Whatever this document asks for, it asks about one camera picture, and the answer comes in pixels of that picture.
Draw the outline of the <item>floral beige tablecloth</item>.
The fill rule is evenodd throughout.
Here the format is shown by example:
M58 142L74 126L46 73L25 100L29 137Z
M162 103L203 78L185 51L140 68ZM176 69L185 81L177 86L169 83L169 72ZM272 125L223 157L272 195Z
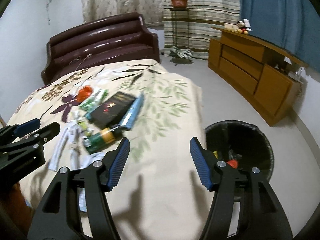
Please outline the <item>floral beige tablecloth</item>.
M106 195L122 239L198 239L211 194L202 186L189 144L204 144L202 92L190 79L154 60L111 63L77 70L32 92L10 124L38 118L65 127L84 112L75 105L80 88L144 95L133 128L124 132L130 153L119 184Z

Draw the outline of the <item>black lined trash bin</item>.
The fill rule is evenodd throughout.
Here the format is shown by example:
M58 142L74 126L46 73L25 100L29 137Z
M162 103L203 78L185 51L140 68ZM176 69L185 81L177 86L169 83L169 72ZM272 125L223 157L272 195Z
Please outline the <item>black lined trash bin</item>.
M271 179L274 169L274 153L266 135L254 124L238 120L214 123L205 129L206 145L209 151L204 155L206 179L202 184L211 191L217 189L221 177L215 166L218 161L235 159L236 170L241 174L256 167L266 181Z

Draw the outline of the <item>teal white tube box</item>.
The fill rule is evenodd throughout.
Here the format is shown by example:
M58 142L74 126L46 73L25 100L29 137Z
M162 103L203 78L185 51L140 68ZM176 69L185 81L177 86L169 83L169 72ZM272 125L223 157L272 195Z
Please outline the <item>teal white tube box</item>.
M87 119L87 121L89 123L93 123L94 122L94 118L92 117L92 113L94 112L94 110L87 112L84 117Z

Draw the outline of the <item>black box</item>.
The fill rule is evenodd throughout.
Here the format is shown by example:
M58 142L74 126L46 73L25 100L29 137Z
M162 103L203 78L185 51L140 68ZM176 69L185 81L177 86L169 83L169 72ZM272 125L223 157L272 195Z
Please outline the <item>black box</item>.
M93 124L100 129L119 124L135 99L136 97L130 94L116 92L94 110Z

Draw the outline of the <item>orange plastic bag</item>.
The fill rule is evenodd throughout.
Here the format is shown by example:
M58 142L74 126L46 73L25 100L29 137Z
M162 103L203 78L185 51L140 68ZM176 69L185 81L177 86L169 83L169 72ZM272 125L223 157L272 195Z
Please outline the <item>orange plastic bag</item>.
M77 93L76 101L78 103L82 103L87 98L89 98L92 93L93 93L93 88L91 86L81 87L80 90Z

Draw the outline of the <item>blue curtain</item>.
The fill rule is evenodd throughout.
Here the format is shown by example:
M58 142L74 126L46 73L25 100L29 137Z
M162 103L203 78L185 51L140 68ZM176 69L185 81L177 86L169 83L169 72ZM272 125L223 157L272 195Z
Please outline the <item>blue curtain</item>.
M319 15L309 0L240 0L251 34L275 44L319 71Z

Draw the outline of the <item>green white wrapper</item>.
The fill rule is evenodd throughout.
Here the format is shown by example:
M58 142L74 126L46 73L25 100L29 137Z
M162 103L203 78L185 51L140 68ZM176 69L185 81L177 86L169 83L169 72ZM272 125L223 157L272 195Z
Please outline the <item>green white wrapper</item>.
M102 101L107 97L107 95L107 89L99 89L89 96L84 102L80 103L79 108L85 112L91 112L93 109L102 104Z

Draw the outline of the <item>green yellow bottle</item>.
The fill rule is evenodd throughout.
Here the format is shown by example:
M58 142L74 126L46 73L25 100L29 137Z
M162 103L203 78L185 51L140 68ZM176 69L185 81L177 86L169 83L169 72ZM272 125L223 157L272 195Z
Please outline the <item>green yellow bottle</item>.
M89 154L100 152L123 136L121 128L105 128L100 132L83 139L84 148Z

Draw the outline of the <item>light blue packet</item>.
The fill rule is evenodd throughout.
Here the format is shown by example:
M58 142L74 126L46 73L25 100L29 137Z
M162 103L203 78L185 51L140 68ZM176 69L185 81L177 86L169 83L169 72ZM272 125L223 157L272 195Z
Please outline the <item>light blue packet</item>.
M144 102L144 93L140 92L133 104L129 107L123 118L121 119L119 126L126 130L131 130L134 126L136 118Z

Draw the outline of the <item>Mickey Mouse plush toy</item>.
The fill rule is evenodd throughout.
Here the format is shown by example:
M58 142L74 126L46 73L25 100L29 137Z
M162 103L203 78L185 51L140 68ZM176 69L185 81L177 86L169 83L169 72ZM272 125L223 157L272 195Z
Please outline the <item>Mickey Mouse plush toy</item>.
M249 23L249 20L247 19L243 19L242 21L238 21L236 23L237 25L237 32L248 35L250 31L252 31L251 29L251 25Z

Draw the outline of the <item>white router on cabinet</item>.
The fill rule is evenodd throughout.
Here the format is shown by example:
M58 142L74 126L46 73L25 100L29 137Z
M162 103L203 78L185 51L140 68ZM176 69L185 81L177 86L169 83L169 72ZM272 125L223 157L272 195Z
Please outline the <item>white router on cabinet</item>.
M302 78L306 75L305 68L299 67L296 70L289 71L288 76L297 82L302 82Z

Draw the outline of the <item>red plastic bag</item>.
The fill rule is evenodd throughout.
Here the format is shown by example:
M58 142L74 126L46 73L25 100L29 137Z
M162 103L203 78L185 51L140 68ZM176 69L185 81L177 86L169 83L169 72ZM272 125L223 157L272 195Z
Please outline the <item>red plastic bag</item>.
M232 168L237 169L238 168L238 161L235 159L227 161L227 164L229 164Z

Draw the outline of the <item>striped curtain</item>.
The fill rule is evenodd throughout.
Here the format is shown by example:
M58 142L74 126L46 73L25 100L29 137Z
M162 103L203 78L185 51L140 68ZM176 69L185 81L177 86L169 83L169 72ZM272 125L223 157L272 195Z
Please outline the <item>striped curtain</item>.
M209 43L212 38L219 39L221 32L213 27L222 28L224 23L236 23L240 17L240 0L188 0L189 8L189 49L193 57L208 59ZM171 1L163 5L164 20L164 53L169 54L172 48ZM186 18L185 12L179 12L178 18ZM178 23L180 48L187 46L187 23Z

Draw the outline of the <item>torn green white carton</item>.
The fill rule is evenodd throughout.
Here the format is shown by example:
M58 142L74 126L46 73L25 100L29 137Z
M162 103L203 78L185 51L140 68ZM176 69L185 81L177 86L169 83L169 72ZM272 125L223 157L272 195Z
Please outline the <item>torn green white carton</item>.
M80 142L93 134L93 129L88 127L84 120L72 121L68 132L68 146L71 155L71 170L77 170L80 165Z

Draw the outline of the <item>silver foil wrapper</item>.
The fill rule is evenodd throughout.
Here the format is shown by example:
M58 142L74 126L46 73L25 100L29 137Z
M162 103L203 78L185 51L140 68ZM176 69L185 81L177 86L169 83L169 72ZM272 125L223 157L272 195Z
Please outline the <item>silver foil wrapper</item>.
M54 172L57 171L61 154L63 152L65 145L67 144L69 136L72 135L72 129L74 128L74 126L75 126L75 122L71 121L59 133L58 141L54 147L52 157L49 162L49 166L48 166L49 170Z

